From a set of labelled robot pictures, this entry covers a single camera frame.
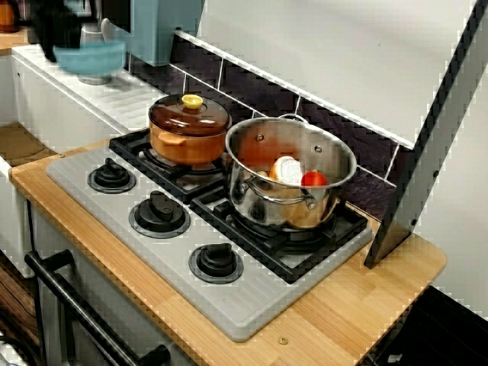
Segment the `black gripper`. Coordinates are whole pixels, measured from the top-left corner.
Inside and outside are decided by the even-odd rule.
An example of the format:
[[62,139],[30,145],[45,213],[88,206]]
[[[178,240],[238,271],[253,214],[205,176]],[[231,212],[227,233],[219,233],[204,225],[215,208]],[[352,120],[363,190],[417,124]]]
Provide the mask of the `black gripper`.
[[79,13],[64,1],[32,1],[34,32],[49,61],[56,61],[54,47],[80,47],[82,25],[94,22],[94,2],[82,1],[82,5],[85,12]]

